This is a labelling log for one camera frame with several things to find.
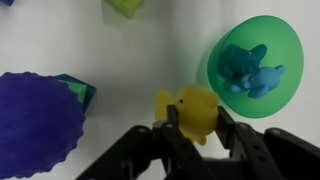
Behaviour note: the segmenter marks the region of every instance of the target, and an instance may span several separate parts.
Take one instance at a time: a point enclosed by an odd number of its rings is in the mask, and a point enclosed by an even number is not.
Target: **green block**
[[[86,97],[86,92],[87,92],[87,86],[83,84],[78,84],[74,82],[69,82],[69,81],[63,81],[63,80],[58,80],[59,82],[64,82],[67,83],[69,86],[69,89],[78,94],[78,100],[81,104],[84,102],[84,98]]]
[[[105,0],[111,4],[116,10],[131,19],[142,0]]]

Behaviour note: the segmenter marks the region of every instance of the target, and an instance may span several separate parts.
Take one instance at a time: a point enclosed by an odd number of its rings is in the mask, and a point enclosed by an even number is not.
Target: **green bowl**
[[[217,72],[220,54],[231,45],[251,49],[265,44],[267,54],[260,66],[284,65],[279,86],[265,96],[252,99],[247,92],[231,93]],[[264,118],[281,110],[295,94],[303,72],[303,49],[298,35],[285,21],[273,16],[251,18],[227,33],[214,47],[208,60],[208,79],[212,89],[234,112],[248,118]]]

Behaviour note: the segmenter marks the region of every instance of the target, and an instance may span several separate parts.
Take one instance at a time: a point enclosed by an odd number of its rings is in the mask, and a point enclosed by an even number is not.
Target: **white background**
[[[298,33],[305,67],[300,87],[279,113],[240,117],[263,132],[286,129],[320,146],[318,0],[146,0],[132,20],[100,0],[16,0],[0,5],[0,71],[68,73],[98,88],[79,146],[51,173],[32,180],[72,180],[134,125],[151,127],[153,96],[206,83],[201,61],[227,31],[257,15],[274,15]],[[215,134],[203,156],[226,157]],[[155,162],[140,179],[161,179]]]

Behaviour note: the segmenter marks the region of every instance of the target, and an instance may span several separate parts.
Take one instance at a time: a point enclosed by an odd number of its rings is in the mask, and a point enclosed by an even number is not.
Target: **purple fabric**
[[[65,83],[35,73],[0,77],[0,179],[31,177],[63,162],[85,116]]]

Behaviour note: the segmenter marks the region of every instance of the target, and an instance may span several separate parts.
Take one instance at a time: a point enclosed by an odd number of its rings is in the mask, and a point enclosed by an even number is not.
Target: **yellow toy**
[[[167,90],[160,90],[156,95],[155,119],[167,120],[167,106],[174,105],[181,133],[192,142],[205,145],[206,136],[217,125],[218,103],[218,95],[200,85],[185,87],[175,98]]]

